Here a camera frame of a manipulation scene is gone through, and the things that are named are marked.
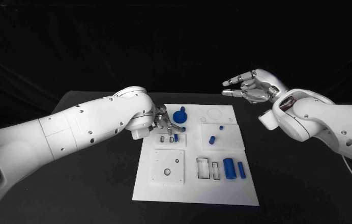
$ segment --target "cable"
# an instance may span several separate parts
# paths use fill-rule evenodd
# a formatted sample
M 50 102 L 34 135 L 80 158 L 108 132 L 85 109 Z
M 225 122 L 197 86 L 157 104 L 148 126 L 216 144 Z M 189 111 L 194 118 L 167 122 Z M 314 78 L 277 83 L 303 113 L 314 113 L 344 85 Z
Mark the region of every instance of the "cable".
M 347 165 L 347 163 L 346 163 L 346 158 L 344 158 L 343 155 L 342 155 L 342 159 L 343 159 L 343 161 L 344 161 L 344 164 L 346 164 L 346 167 L 347 167 L 347 169 L 349 169 L 349 172 L 352 173 L 352 170 L 350 170 L 350 168 L 349 168 L 349 165 Z

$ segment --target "black table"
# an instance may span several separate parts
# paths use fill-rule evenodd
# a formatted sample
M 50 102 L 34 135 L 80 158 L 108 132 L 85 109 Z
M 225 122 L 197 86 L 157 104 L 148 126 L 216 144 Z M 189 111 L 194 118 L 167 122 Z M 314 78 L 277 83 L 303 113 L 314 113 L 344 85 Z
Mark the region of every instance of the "black table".
M 111 92 L 65 94 L 53 113 Z M 141 140 L 129 131 L 44 165 L 0 200 L 0 223 L 346 223 L 352 175 L 316 138 L 297 142 L 268 131 L 269 103 L 215 94 L 150 93 L 154 103 L 232 105 L 259 207 L 132 201 Z

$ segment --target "blue cylinder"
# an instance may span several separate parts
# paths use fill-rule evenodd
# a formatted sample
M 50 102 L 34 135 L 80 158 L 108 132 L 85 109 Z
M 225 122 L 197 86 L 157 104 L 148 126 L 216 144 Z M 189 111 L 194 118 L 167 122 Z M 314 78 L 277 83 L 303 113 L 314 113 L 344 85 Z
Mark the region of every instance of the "blue cylinder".
M 184 123 L 187 120 L 187 114 L 184 112 L 184 107 L 181 106 L 180 110 L 173 113 L 173 121 L 179 124 Z
M 226 179 L 235 179 L 236 178 L 236 172 L 235 172 L 235 166 L 233 166 L 232 158 L 226 158 L 222 161 L 223 161 Z
M 242 165 L 242 162 L 238 162 L 236 165 L 238 165 L 238 170 L 239 170 L 241 178 L 245 179 L 245 173 L 243 173 L 243 165 Z
M 209 143 L 213 144 L 213 142 L 215 142 L 215 136 L 210 136 Z

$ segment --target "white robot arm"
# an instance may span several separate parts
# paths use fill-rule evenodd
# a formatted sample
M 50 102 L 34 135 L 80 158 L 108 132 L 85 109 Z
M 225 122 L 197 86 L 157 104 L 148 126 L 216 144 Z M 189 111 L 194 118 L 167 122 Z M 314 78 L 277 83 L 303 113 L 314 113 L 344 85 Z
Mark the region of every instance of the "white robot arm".
M 40 119 L 0 129 L 0 198 L 44 164 L 104 141 L 122 129 L 134 139 L 153 128 L 181 132 L 164 105 L 155 106 L 141 87 L 78 104 Z
M 274 103 L 272 109 L 258 116 L 268 130 L 281 127 L 300 142 L 316 137 L 336 153 L 352 159 L 352 105 L 336 105 L 311 91 L 288 90 L 261 69 L 235 76 L 223 82 L 223 86 L 239 82 L 241 90 L 226 89 L 222 94 L 243 97 L 249 103 Z

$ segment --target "robotic hand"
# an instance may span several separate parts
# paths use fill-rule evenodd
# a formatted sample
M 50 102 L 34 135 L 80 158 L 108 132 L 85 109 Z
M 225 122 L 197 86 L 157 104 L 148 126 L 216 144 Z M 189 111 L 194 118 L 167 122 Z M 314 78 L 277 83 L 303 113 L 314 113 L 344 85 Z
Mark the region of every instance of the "robotic hand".
M 272 103 L 272 109 L 258 116 L 268 130 L 280 126 L 300 142 L 316 137 L 336 153 L 352 159 L 352 105 L 334 105 L 311 91 L 288 90 L 274 75 L 261 69 L 235 76 L 222 85 L 239 82 L 241 90 L 226 89 L 222 94 L 243 97 L 252 104 Z
M 11 186 L 44 164 L 131 131 L 134 139 L 153 128 L 183 132 L 168 119 L 164 105 L 154 105 L 141 87 L 78 104 L 40 119 L 0 129 L 0 198 Z

